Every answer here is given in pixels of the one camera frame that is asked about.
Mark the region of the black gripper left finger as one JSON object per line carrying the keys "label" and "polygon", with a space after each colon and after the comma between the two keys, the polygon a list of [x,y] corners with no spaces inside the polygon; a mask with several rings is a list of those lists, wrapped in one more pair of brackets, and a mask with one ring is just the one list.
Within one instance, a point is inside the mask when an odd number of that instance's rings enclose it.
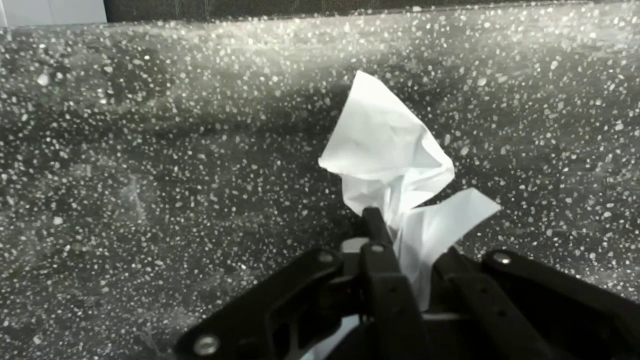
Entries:
{"label": "black gripper left finger", "polygon": [[422,318],[411,288],[394,256],[392,237],[378,207],[361,211],[368,242],[359,249],[366,283],[366,315],[372,319],[380,360],[423,360]]}

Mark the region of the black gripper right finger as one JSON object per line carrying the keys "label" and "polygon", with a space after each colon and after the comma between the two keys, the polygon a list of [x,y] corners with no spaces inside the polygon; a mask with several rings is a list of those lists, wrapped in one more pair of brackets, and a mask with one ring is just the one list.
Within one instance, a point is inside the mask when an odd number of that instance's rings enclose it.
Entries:
{"label": "black gripper right finger", "polygon": [[573,360],[550,343],[481,265],[455,248],[432,269],[425,330],[435,360]]}

